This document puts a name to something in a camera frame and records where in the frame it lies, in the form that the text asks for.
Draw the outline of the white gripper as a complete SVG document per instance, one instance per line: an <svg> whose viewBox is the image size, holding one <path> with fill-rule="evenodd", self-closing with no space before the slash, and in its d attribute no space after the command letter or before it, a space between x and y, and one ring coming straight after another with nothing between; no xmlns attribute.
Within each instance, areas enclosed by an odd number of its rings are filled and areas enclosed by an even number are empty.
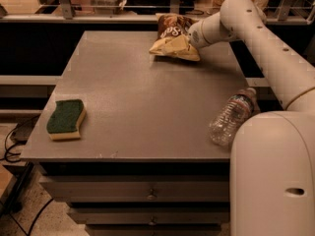
<svg viewBox="0 0 315 236"><path fill-rule="evenodd" d="M190 43L196 48L203 48L207 45L203 37L202 22L199 21L193 24L186 35L179 35L166 43L161 49L163 54L179 54L190 49Z"/></svg>

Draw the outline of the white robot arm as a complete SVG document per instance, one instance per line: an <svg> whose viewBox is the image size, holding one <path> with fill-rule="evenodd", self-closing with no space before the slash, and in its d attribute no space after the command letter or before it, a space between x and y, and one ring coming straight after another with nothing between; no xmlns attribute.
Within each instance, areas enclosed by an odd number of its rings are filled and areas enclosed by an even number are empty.
<svg viewBox="0 0 315 236"><path fill-rule="evenodd" d="M224 0L162 51L242 40L281 103L238 130L230 155L231 236L315 236L315 69L268 30L251 0Z"/></svg>

